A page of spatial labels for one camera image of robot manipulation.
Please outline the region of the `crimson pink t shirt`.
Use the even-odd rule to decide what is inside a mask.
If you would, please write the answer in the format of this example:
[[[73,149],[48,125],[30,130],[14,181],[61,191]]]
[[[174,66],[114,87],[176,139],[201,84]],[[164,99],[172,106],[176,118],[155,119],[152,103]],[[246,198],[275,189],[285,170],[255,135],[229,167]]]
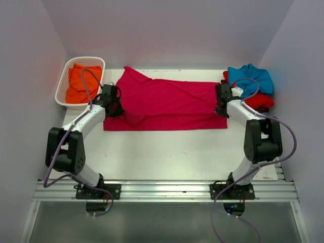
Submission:
[[[226,129],[215,113],[217,83],[152,79],[126,66],[116,85],[124,114],[107,118],[104,131]]]

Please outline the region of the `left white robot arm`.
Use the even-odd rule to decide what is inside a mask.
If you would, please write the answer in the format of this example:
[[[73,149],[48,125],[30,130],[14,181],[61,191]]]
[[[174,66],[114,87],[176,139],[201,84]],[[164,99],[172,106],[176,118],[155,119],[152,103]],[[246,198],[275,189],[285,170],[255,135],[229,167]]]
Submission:
[[[45,163],[48,167],[43,187],[70,177],[87,186],[91,197],[98,199],[105,193],[102,176],[86,164],[84,138],[107,118],[124,114],[122,91],[114,85],[104,85],[102,93],[89,102],[85,110],[67,125],[51,128],[48,133]]]

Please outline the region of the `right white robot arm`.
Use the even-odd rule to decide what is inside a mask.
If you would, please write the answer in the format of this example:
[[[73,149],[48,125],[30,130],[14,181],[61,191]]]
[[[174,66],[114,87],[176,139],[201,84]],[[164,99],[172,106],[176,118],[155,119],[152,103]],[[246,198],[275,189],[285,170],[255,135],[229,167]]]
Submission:
[[[216,90],[215,112],[224,118],[234,118],[245,128],[244,158],[230,173],[225,192],[230,198],[238,198],[251,182],[261,166],[273,162],[282,155],[280,123],[250,108],[240,97],[234,96],[229,84],[219,84]]]

